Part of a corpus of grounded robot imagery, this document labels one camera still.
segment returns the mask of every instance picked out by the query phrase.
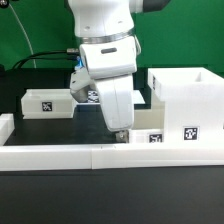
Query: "wire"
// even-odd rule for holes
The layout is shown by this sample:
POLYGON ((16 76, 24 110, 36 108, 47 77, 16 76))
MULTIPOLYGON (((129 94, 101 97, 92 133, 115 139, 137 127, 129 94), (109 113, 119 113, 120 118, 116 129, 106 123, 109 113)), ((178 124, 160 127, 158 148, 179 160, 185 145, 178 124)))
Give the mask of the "wire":
MULTIPOLYGON (((16 11, 14 10, 13 6, 12 6, 11 4, 9 4, 9 7, 10 7, 12 13, 14 14, 14 16, 15 16, 15 18, 16 18, 16 20, 17 20, 17 22, 18 22, 18 24, 19 24, 19 26, 20 26, 20 28, 21 28, 21 30, 22 30, 22 32, 23 32, 25 38, 26 38, 26 41, 27 41, 27 44, 28 44, 28 46, 29 46, 29 49, 30 49, 31 54, 33 55, 33 54, 34 54, 34 52, 33 52, 33 47, 32 47, 32 45, 31 45, 30 39, 29 39, 29 37, 28 37, 28 35, 27 35, 27 32, 26 32, 26 30, 25 30, 25 28, 24 28, 22 22, 20 21, 18 15, 17 15, 17 13, 16 13, 16 11)), ((34 68, 37 68, 35 59, 33 59, 33 65, 34 65, 34 68)))
POLYGON ((19 65, 17 67, 17 69, 19 68, 22 68, 22 66, 28 62, 29 60, 70 60, 70 61, 74 61, 74 58, 73 57, 68 57, 68 58, 43 58, 43 57, 30 57, 30 58, 26 58, 26 59, 23 59, 23 60, 20 60, 18 61, 14 66, 13 66, 13 69, 16 69, 16 66, 19 65))
MULTIPOLYGON (((38 56, 46 56, 46 55, 55 55, 55 54, 67 54, 67 51, 66 50, 57 50, 57 51, 44 51, 44 52, 39 52, 39 53, 36 53, 36 54, 32 54, 30 56, 28 56, 27 58, 25 59, 22 59, 20 61, 18 61, 13 67, 12 69, 16 69, 17 68, 21 68, 27 61, 29 61, 30 59, 33 59, 35 57, 38 57, 38 56)), ((72 54, 73 56, 78 56, 79 54, 78 53, 73 53, 72 54)))

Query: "green background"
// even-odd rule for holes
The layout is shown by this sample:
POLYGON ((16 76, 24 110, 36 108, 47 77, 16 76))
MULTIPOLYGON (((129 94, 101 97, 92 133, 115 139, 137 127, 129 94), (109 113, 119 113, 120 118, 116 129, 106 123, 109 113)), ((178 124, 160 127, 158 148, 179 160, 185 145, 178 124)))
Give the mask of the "green background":
MULTIPOLYGON (((12 2, 34 52, 77 47, 73 16, 63 0, 12 2)), ((138 67, 203 66, 224 74, 224 1, 171 0, 160 12, 133 15, 142 46, 138 67)), ((7 69, 30 55, 11 10, 0 10, 0 64, 7 69)), ((69 61, 37 61, 37 67, 72 67, 69 61)))

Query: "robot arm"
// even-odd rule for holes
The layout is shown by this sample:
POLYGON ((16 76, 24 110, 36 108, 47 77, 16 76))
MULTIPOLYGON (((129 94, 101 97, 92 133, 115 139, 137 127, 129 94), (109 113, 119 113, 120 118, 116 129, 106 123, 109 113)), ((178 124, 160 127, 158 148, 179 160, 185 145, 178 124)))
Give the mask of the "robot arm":
POLYGON ((94 80, 110 131, 134 123, 132 73, 140 46, 131 12, 155 11, 169 0, 68 0, 82 62, 94 80))

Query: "black surface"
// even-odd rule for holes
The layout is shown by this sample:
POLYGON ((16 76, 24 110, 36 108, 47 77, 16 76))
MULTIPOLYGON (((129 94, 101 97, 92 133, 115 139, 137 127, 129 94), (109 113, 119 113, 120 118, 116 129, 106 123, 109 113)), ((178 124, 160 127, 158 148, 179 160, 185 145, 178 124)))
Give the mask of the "black surface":
POLYGON ((2 173, 0 223, 220 224, 223 189, 222 167, 2 173))
MULTIPOLYGON (((99 131, 100 126, 105 128, 101 121, 98 129, 92 126, 102 118, 97 107, 79 108, 82 112, 76 111, 78 119, 72 122, 23 122, 19 106, 14 105, 25 93, 23 84, 64 88, 70 71, 21 70, 15 75, 7 72, 0 78, 0 108, 17 117, 17 130, 8 144, 72 143, 73 137, 85 143, 78 133, 66 137, 66 129, 77 125, 83 133, 98 130, 98 136, 105 130, 99 131), (85 126, 86 119, 95 123, 85 126), (44 131, 47 126, 50 134, 44 131), (63 139, 55 138, 62 133, 63 139)), ((0 224, 220 224, 223 220, 224 167, 0 172, 0 224)))

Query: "white box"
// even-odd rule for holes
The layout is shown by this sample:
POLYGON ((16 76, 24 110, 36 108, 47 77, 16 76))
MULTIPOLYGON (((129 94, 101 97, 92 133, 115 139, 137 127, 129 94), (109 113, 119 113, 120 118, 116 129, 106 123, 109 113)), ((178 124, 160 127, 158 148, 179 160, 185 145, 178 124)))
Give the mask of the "white box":
POLYGON ((5 144, 14 129, 13 114, 2 114, 0 116, 0 146, 5 144))
POLYGON ((72 118, 76 106, 70 89, 30 89, 21 103, 24 119, 72 118))
POLYGON ((165 104, 164 142, 224 142, 224 79, 204 68, 148 71, 165 104))

